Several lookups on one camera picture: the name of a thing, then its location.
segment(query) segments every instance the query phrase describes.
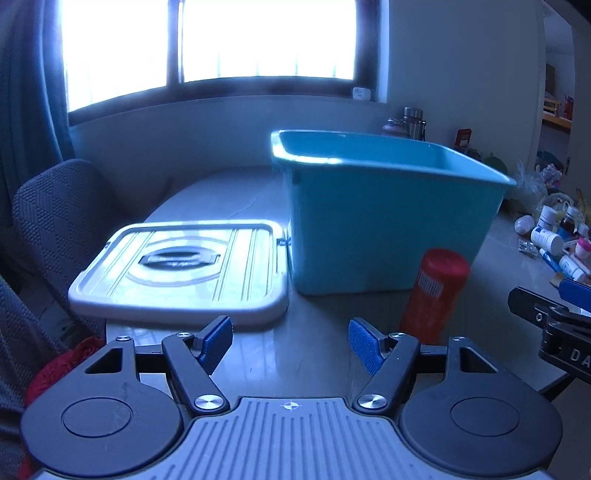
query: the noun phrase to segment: blue curtain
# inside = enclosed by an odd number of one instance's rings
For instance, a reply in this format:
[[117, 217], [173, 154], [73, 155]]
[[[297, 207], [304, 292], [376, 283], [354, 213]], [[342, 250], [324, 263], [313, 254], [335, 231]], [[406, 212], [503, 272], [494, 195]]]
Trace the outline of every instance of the blue curtain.
[[74, 157], [59, 0], [0, 2], [0, 226], [18, 188]]

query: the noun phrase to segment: window frame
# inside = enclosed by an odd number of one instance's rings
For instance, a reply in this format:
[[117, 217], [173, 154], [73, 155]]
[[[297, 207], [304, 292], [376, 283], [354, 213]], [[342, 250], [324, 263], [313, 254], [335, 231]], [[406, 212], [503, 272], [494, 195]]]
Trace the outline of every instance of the window frame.
[[372, 91], [372, 100], [375, 100], [380, 0], [355, 0], [357, 28], [353, 80], [304, 76], [251, 76], [191, 82], [183, 81], [183, 62], [178, 51], [179, 9], [183, 1], [168, 0], [166, 86], [128, 93], [73, 110], [68, 113], [70, 126], [149, 106], [228, 96], [311, 95], [351, 98], [354, 87], [364, 87]]

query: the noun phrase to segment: white tabletop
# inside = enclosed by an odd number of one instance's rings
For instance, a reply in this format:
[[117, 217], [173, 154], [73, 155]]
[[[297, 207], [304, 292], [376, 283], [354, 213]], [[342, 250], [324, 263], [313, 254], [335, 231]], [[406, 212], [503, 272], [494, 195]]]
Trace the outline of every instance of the white tabletop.
[[[147, 219], [268, 219], [287, 226], [288, 194], [279, 173], [236, 169], [216, 173], [177, 193]], [[499, 362], [543, 390], [564, 372], [538, 358], [541, 330], [514, 316], [507, 296], [516, 286], [560, 300], [553, 272], [541, 259], [517, 251], [512, 221], [499, 215], [472, 265], [448, 334], [469, 337]], [[285, 316], [261, 332], [235, 332], [233, 345], [212, 378], [235, 404], [239, 395], [332, 397], [356, 394], [369, 376], [350, 351], [349, 319], [360, 316], [383, 332], [396, 331], [409, 292], [304, 297], [290, 288]], [[176, 332], [109, 322], [108, 340], [131, 335], [136, 344], [159, 343]], [[425, 386], [433, 379], [420, 379]], [[160, 377], [142, 381], [165, 390]]]

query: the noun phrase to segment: wooden shelf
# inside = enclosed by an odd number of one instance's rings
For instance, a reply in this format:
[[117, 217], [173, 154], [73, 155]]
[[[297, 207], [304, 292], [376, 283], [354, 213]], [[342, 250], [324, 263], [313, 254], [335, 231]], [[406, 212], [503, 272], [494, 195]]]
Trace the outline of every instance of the wooden shelf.
[[548, 125], [549, 127], [556, 125], [560, 127], [560, 129], [566, 130], [567, 133], [570, 133], [570, 128], [573, 125], [571, 120], [567, 120], [561, 116], [550, 115], [549, 113], [543, 114], [542, 123]]

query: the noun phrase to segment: barcode label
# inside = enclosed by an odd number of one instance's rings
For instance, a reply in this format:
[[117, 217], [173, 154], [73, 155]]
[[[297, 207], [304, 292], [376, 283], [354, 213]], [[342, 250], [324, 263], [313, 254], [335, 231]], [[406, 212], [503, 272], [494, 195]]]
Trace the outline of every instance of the barcode label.
[[418, 286], [430, 297], [438, 299], [443, 291], [443, 283], [429, 277], [423, 270], [418, 273]]

